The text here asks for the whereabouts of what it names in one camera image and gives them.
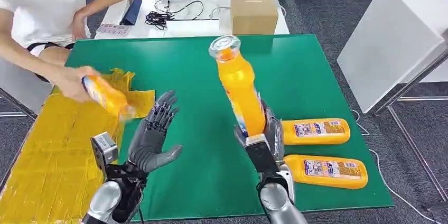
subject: black cable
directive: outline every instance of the black cable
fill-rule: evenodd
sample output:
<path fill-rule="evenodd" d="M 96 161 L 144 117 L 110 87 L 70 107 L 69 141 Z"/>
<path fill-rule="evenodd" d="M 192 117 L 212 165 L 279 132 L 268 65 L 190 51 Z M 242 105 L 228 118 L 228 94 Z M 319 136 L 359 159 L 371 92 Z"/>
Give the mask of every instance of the black cable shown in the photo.
<path fill-rule="evenodd" d="M 151 11 L 149 14 L 146 15 L 146 20 L 145 20 L 146 24 L 156 26 L 156 28 L 158 28 L 159 30 L 165 30 L 166 21 L 175 21 L 175 19 L 174 19 L 175 13 L 178 13 L 178 12 L 186 9 L 187 7 L 189 7 L 190 5 L 192 5 L 194 3 L 200 3 L 202 5 L 202 8 L 201 8 L 201 12 L 199 12 L 199 14 L 192 20 L 196 20 L 204 12 L 204 4 L 202 1 L 192 1 L 189 4 L 187 4 L 186 6 L 184 6 L 183 8 L 181 8 L 175 12 L 170 12 L 170 8 L 169 8 L 170 1 L 169 0 L 168 0 L 168 10 L 167 11 L 158 8 L 157 4 L 160 1 L 162 1 L 162 0 L 158 0 L 154 3 L 154 8 L 156 8 L 157 11 L 160 11 L 163 13 Z"/>
<path fill-rule="evenodd" d="M 155 26 L 159 30 L 165 30 L 166 21 L 171 21 L 173 19 L 174 15 L 172 13 L 161 14 L 155 11 L 151 11 L 149 14 L 147 14 L 145 23 Z"/>

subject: printed label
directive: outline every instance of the printed label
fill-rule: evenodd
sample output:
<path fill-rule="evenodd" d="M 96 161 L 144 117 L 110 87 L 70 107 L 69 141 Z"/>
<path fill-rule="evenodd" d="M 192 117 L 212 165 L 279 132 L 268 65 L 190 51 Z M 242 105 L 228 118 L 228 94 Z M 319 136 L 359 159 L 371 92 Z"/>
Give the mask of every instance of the printed label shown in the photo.
<path fill-rule="evenodd" d="M 98 91 L 96 83 L 89 79 L 87 76 L 82 77 L 81 82 L 90 97 L 104 107 L 106 100 L 104 100 L 102 94 L 100 93 L 100 91 Z"/>
<path fill-rule="evenodd" d="M 97 142 L 98 145 L 101 147 L 101 149 L 106 150 L 108 148 L 110 148 L 111 146 L 109 145 L 109 143 L 107 142 L 106 138 L 102 135 L 98 135 L 97 137 Z"/>
<path fill-rule="evenodd" d="M 345 130 L 337 120 L 318 123 L 295 124 L 297 137 L 329 136 L 334 134 L 344 134 Z"/>
<path fill-rule="evenodd" d="M 354 162 L 344 162 L 345 167 L 356 167 L 356 163 Z"/>
<path fill-rule="evenodd" d="M 361 179 L 361 170 L 352 162 L 304 160 L 305 174 L 329 178 Z"/>
<path fill-rule="evenodd" d="M 255 87 L 254 87 L 254 93 L 257 96 L 258 103 L 260 105 L 260 109 L 262 111 L 264 111 L 263 110 L 263 106 L 262 106 L 260 93 L 257 92 Z M 230 95 L 230 92 L 226 90 L 226 94 L 227 94 L 227 97 L 229 98 L 230 104 L 232 105 L 232 109 L 234 110 L 235 118 L 237 119 L 237 123 L 239 125 L 239 128 L 241 128 L 241 131 L 242 131 L 243 135 L 247 137 L 248 136 L 247 127 L 246 127 L 246 122 L 244 121 L 244 116 L 242 115 L 242 110 L 241 110 L 239 104 L 237 102 L 233 101 L 233 99 L 232 99 L 232 97 Z"/>

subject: yellow mat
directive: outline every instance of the yellow mat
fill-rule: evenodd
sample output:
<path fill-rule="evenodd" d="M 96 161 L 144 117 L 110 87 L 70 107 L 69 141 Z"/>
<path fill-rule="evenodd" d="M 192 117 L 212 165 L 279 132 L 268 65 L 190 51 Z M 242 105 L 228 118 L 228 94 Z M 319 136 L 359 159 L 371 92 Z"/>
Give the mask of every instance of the yellow mat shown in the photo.
<path fill-rule="evenodd" d="M 129 91 L 134 73 L 103 75 L 144 117 L 155 92 Z M 77 103 L 57 89 L 48 96 L 0 194 L 0 223 L 79 223 L 102 183 L 90 138 L 109 132 L 120 146 L 124 123 L 96 102 Z"/>

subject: black shorts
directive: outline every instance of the black shorts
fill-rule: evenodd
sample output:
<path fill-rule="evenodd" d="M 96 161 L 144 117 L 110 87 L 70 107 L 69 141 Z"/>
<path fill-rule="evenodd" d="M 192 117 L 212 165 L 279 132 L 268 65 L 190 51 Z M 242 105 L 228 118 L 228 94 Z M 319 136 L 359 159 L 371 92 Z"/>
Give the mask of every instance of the black shorts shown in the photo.
<path fill-rule="evenodd" d="M 31 52 L 34 48 L 36 48 L 36 47 L 38 47 L 38 46 L 41 46 L 41 45 L 44 45 L 44 50 L 46 49 L 46 48 L 48 48 L 48 47 L 60 47 L 59 45 L 57 45 L 57 44 L 55 44 L 55 43 L 52 43 L 52 42 L 46 42 L 46 43 L 32 43 L 30 46 L 28 46 L 26 49 L 29 51 L 29 52 Z M 73 49 L 73 46 L 74 46 L 74 43 L 70 43 L 70 44 L 68 44 L 68 45 L 66 45 L 64 48 L 66 48 L 67 50 L 71 50 L 71 49 Z M 42 81 L 45 81 L 45 82 L 50 82 L 49 80 L 47 80 L 44 76 L 42 76 L 42 75 L 39 75 L 39 74 L 37 74 L 36 73 L 36 76 L 39 78 L 39 79 L 41 79 Z"/>

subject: robotic hand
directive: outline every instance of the robotic hand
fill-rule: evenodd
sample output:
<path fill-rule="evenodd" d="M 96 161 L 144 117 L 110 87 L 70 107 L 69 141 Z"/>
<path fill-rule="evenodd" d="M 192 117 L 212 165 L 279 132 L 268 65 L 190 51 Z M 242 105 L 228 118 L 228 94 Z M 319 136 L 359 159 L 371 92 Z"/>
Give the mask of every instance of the robotic hand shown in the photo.
<path fill-rule="evenodd" d="M 234 134 L 245 148 L 260 175 L 257 186 L 262 207 L 273 224 L 307 224 L 294 206 L 295 192 L 291 171 L 283 162 L 284 143 L 282 123 L 262 101 L 266 127 L 262 134 L 245 137 L 238 125 Z"/>
<path fill-rule="evenodd" d="M 142 119 L 124 164 L 112 164 L 118 159 L 118 148 L 107 132 L 91 139 L 105 182 L 95 192 L 82 223 L 129 223 L 139 210 L 149 172 L 179 156 L 181 145 L 162 152 L 167 129 L 179 110 L 172 109 L 176 102 L 174 94 L 174 90 L 170 90 L 160 96 L 146 118 Z"/>

